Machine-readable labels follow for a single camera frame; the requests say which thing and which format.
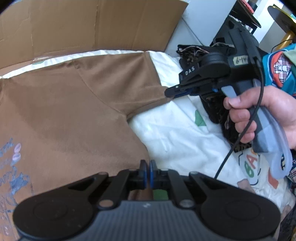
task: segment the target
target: colorful fabric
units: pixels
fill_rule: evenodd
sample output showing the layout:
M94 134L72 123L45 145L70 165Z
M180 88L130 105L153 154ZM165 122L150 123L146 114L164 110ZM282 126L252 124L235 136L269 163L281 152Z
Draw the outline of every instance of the colorful fabric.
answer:
M296 44L263 57L262 64L265 73L265 85L275 86L296 97L296 77L292 72L296 62Z

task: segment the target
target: round table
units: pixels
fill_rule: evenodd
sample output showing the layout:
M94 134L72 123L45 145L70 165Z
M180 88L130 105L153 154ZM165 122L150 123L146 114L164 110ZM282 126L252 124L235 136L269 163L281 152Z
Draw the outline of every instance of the round table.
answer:
M282 43L279 44L275 50L279 50L282 48L287 47L292 43L296 35L296 20L285 13L282 9L278 8L277 6L269 6L268 12L274 21L281 27L282 30L285 31L286 35L282 39Z

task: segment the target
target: brown shirt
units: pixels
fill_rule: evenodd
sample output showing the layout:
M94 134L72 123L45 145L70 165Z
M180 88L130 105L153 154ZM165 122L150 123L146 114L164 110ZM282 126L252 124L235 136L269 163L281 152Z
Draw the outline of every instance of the brown shirt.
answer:
M0 233L23 199L149 160L127 119L164 104L149 53L92 56L0 81Z

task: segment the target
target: white bedsheet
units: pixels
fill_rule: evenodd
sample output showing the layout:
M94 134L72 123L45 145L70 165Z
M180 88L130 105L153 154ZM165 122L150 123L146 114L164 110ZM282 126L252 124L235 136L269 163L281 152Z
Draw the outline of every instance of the white bedsheet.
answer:
M14 70L3 78L61 63L74 58L104 54L133 53L134 51L98 50L48 59ZM150 51L161 84L171 87L179 83L181 67L178 58ZM200 98L184 96L167 104L141 113L129 121L130 127L146 145L151 159L159 168L177 170L182 175L199 171L213 177L230 146L219 125L213 124L204 110ZM287 188L287 181L279 181L274 189L266 182L268 167L261 167L262 181L254 189L257 194L272 200L280 209L295 204L295 196ZM223 167L220 180L237 186L246 176L238 165L238 157L231 155Z

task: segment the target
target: green pattern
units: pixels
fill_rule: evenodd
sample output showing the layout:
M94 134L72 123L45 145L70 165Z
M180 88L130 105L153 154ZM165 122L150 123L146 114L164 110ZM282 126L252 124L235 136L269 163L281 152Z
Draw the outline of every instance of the green pattern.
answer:
M207 126L205 124L205 121L203 120L202 116L200 115L200 113L198 112L198 110L195 111L195 124L199 127L199 126Z

